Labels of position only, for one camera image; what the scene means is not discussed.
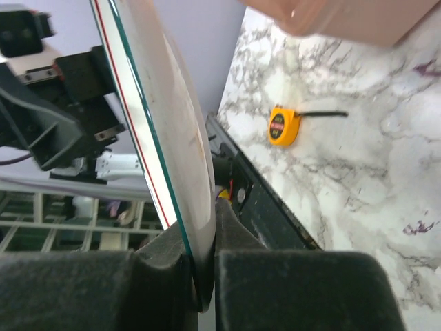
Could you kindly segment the white plate with characters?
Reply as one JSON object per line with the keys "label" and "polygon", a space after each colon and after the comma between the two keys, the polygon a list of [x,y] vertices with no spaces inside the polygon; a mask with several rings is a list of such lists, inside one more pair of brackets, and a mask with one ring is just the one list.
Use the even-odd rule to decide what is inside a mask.
{"label": "white plate with characters", "polygon": [[189,72],[153,1],[91,6],[154,205],[164,228],[180,227],[204,312],[214,287],[215,180]]}

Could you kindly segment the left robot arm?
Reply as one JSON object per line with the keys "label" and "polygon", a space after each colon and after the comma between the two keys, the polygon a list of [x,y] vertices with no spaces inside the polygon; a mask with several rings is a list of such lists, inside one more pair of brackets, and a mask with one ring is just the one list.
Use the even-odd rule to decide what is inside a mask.
{"label": "left robot arm", "polygon": [[51,179],[93,184],[142,176],[135,154],[110,148],[127,130],[105,99],[115,92],[101,46],[1,55],[1,146],[25,153],[1,165],[32,159]]}

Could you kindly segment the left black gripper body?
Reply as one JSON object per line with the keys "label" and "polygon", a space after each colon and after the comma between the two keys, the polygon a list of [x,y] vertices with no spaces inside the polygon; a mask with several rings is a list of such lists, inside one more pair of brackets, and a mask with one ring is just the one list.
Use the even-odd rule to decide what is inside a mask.
{"label": "left black gripper body", "polygon": [[103,47],[16,74],[1,64],[1,146],[25,150],[52,179],[98,179],[98,158],[125,125]]}

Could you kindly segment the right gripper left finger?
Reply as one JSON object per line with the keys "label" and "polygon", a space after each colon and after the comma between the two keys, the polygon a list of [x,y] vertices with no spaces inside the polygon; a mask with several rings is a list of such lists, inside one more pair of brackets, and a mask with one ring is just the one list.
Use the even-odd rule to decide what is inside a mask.
{"label": "right gripper left finger", "polygon": [[1,255],[2,330],[196,330],[173,225],[137,251]]}

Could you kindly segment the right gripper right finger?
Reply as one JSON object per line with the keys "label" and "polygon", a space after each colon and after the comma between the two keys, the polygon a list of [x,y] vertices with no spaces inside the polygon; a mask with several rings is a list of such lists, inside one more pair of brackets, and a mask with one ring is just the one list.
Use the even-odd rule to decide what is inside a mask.
{"label": "right gripper right finger", "polygon": [[216,202],[217,330],[403,330],[381,265],[358,252],[270,250]]}

